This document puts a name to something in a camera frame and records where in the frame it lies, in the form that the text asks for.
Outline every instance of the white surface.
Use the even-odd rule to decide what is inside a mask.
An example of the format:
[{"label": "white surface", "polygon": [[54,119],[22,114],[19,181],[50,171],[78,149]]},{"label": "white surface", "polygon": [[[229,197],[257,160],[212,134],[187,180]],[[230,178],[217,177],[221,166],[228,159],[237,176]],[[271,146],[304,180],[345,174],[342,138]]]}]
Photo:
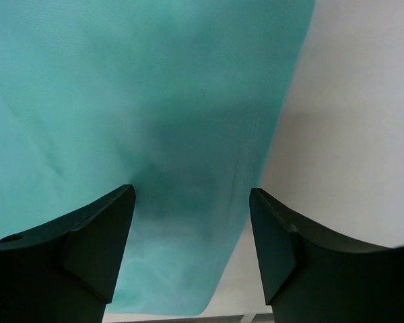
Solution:
[{"label": "white surface", "polygon": [[[341,233],[404,244],[404,0],[317,1],[263,188]],[[248,229],[202,316],[269,309]]]}]

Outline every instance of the teal cloth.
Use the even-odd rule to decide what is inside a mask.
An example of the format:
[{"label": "teal cloth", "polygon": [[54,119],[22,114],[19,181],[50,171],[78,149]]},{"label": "teal cloth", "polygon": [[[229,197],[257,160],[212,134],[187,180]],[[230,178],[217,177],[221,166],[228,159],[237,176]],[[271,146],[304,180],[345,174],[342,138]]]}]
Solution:
[{"label": "teal cloth", "polygon": [[110,312],[201,313],[248,217],[314,0],[0,0],[0,238],[124,183]]}]

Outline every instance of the fabric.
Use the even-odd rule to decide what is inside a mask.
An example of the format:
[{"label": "fabric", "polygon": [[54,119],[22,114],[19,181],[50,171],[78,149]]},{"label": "fabric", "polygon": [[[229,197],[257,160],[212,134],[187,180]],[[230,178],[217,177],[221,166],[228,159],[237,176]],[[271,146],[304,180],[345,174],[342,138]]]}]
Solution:
[{"label": "fabric", "polygon": [[108,311],[202,312],[313,0],[0,1],[0,238],[135,185]]}]

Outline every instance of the teal fabric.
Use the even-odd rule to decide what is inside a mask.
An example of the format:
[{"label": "teal fabric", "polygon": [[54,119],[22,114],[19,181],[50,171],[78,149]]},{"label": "teal fabric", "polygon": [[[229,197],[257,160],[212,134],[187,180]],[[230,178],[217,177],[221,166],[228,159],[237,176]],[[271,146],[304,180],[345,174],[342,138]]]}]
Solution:
[{"label": "teal fabric", "polygon": [[313,0],[0,0],[0,238],[124,183],[111,312],[207,306]]}]

